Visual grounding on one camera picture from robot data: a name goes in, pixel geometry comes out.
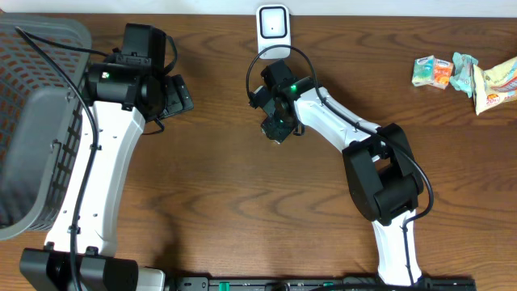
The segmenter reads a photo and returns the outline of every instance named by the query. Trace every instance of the colorful snack bag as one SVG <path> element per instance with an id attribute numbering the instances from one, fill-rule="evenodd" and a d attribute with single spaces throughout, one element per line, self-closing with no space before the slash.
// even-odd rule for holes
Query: colorful snack bag
<path id="1" fill-rule="evenodd" d="M 517 57 L 483 71 L 473 65 L 476 114 L 517 99 Z"/>
<path id="2" fill-rule="evenodd" d="M 423 57 L 414 61 L 413 78 L 414 86 L 423 86 L 433 83 L 435 56 Z"/>
<path id="3" fill-rule="evenodd" d="M 454 53 L 452 61 L 456 66 L 456 70 L 454 71 L 454 76 L 451 77 L 451 85 L 457 91 L 467 93 L 469 98 L 471 98 L 474 87 L 472 84 L 472 65 L 477 65 L 478 61 L 468 54 L 460 53 Z"/>
<path id="4" fill-rule="evenodd" d="M 435 67 L 433 69 L 434 80 L 431 85 L 440 89 L 445 89 L 449 84 L 449 78 L 451 77 L 453 67 L 454 65 L 448 61 L 435 59 Z"/>

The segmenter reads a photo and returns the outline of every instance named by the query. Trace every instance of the white wall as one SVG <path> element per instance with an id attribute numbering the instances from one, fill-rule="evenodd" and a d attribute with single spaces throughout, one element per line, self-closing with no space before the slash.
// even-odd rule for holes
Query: white wall
<path id="1" fill-rule="evenodd" d="M 292 15 L 517 17 L 517 0 L 282 0 Z M 0 0 L 5 12 L 252 15 L 262 0 Z"/>

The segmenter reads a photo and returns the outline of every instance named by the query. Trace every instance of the light blue package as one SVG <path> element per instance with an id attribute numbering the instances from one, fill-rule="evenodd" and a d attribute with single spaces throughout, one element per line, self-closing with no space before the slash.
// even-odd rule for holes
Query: light blue package
<path id="1" fill-rule="evenodd" d="M 473 92 L 472 65 L 477 65 L 478 61 L 468 54 L 454 53 L 452 62 L 456 70 L 454 76 L 451 77 L 451 85 L 454 89 L 467 93 L 471 98 Z"/>

